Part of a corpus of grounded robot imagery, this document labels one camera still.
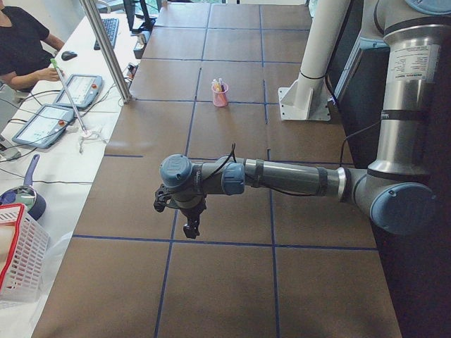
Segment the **person hand on table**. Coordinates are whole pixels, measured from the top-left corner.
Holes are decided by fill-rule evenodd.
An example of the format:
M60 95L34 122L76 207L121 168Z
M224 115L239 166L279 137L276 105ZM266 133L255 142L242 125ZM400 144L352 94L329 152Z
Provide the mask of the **person hand on table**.
M60 72L56 68L44 68L37 71L37 78L50 82L61 80Z

